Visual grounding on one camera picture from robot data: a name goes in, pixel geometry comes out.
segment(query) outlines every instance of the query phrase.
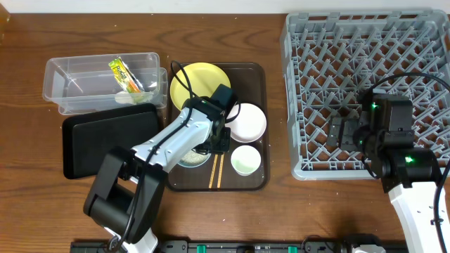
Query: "plastic crate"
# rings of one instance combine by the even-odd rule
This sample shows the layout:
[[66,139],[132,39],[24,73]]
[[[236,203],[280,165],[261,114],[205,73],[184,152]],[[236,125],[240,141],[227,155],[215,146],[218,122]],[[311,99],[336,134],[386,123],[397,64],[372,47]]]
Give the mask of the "plastic crate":
[[[359,91],[391,74],[427,72],[450,82],[450,23],[443,11],[296,13],[280,38],[292,174],[299,180],[371,179],[361,154],[326,145],[331,116],[359,116]],[[380,89],[414,104],[416,146],[450,158],[450,95],[404,77]]]

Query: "white bowl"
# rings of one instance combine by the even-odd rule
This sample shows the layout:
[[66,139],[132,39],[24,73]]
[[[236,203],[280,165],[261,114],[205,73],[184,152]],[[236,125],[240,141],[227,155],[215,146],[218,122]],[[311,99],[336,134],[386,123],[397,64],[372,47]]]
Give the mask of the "white bowl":
[[248,176],[261,165],[261,155],[256,148],[242,145],[231,154],[231,165],[239,175]]
[[[235,105],[231,109],[228,118],[234,117],[239,110],[239,105]],[[231,138],[240,143],[251,143],[261,138],[266,131],[267,120],[266,115],[259,107],[250,103],[240,104],[240,112],[238,117],[225,127],[231,129]]]

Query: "table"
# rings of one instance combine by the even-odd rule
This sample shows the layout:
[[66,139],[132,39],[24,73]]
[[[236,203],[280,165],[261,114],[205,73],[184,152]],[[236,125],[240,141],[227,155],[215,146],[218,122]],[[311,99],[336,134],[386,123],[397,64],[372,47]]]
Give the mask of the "table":
[[[42,99],[46,61],[157,52],[180,62],[255,62],[266,74],[271,174],[252,193],[166,190],[161,240],[301,241],[374,233],[404,240],[379,181],[297,181],[290,173],[279,37],[285,15],[14,14],[0,47],[0,252],[67,252],[109,235],[83,214],[93,179],[63,176],[57,105]],[[450,184],[445,187],[450,192]],[[450,209],[450,197],[446,197]]]

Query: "green indicator light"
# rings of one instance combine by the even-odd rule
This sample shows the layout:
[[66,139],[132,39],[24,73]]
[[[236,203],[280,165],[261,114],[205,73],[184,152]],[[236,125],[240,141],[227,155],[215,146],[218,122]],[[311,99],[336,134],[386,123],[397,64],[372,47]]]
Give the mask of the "green indicator light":
[[405,157],[405,161],[406,161],[407,163],[409,163],[409,162],[414,162],[414,159],[411,158],[411,157]]

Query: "transparent container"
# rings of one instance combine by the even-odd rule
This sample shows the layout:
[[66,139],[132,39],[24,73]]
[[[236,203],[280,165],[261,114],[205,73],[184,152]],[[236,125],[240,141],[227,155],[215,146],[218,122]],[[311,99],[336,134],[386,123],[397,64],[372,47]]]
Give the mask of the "transparent container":
[[[123,91],[108,63],[120,57],[144,85],[143,93]],[[42,91],[44,100],[59,104],[59,112],[73,115],[153,103],[167,104],[167,73],[156,53],[123,53],[101,56],[52,58],[47,62]]]

